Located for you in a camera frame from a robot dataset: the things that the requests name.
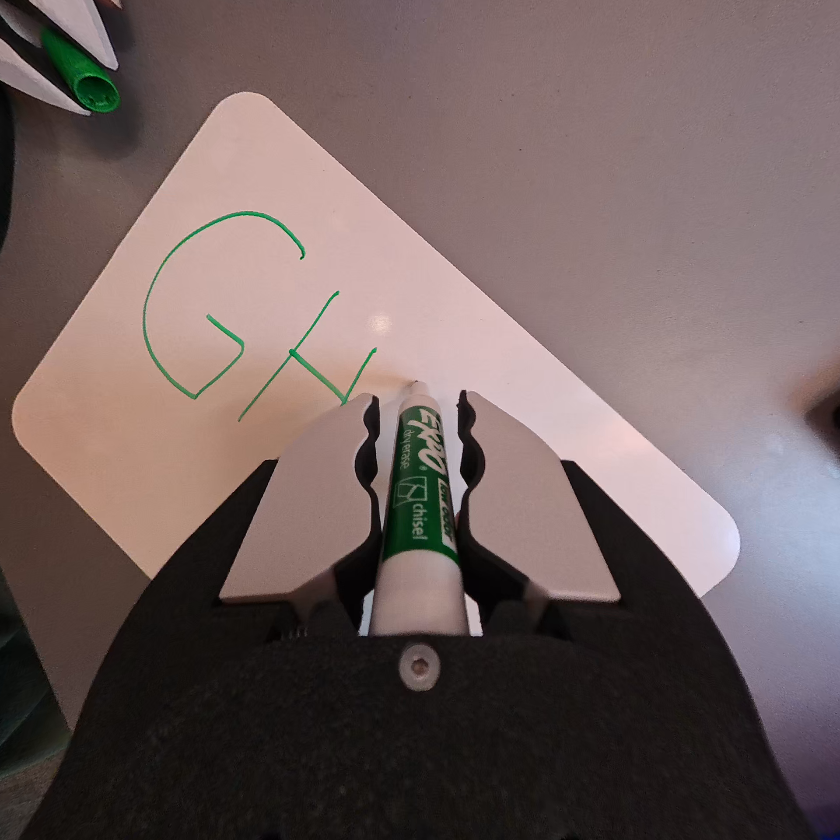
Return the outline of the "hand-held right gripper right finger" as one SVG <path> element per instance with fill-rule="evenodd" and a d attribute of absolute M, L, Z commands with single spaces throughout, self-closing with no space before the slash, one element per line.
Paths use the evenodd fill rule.
<path fill-rule="evenodd" d="M 561 458 L 514 416 L 473 391 L 458 399 L 463 445 L 458 556 L 465 590 L 488 622 L 501 602 L 539 620 L 551 601 L 618 603 Z"/>

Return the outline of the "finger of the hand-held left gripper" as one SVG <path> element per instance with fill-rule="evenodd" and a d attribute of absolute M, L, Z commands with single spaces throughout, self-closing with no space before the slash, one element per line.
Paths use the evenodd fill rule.
<path fill-rule="evenodd" d="M 109 34 L 93 1 L 40 1 L 39 10 L 100 64 L 111 70 L 119 68 Z"/>
<path fill-rule="evenodd" d="M 3 40 L 1 41 L 1 82 L 59 109 L 85 117 L 91 115 L 91 111 L 83 108 L 63 90 L 60 90 L 54 82 L 29 65 L 25 58 Z"/>

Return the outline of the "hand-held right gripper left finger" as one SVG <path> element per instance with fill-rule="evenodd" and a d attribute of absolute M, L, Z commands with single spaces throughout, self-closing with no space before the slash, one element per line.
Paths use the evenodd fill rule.
<path fill-rule="evenodd" d="M 279 457 L 219 593 L 224 603 L 289 602 L 301 620 L 339 601 L 359 622 L 382 546 L 375 444 L 380 404 L 332 409 Z"/>

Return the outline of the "green marker cap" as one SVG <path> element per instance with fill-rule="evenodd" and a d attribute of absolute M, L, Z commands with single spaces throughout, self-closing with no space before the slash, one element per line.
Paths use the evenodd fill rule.
<path fill-rule="evenodd" d="M 99 63 L 52 28 L 42 27 L 39 38 L 49 60 L 85 109 L 97 113 L 116 111 L 121 96 Z"/>

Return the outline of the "green dry erase marker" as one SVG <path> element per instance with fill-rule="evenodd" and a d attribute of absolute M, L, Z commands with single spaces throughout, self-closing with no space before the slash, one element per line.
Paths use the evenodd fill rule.
<path fill-rule="evenodd" d="M 440 405 L 416 381 L 396 424 L 369 635 L 468 635 Z"/>

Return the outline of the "white whiteboard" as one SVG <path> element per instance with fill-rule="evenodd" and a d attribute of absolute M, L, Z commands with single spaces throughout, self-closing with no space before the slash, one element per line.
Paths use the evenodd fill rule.
<path fill-rule="evenodd" d="M 150 578 L 264 460 L 426 382 L 577 462 L 699 595 L 731 515 L 269 99 L 221 101 L 14 401 L 17 441 Z"/>

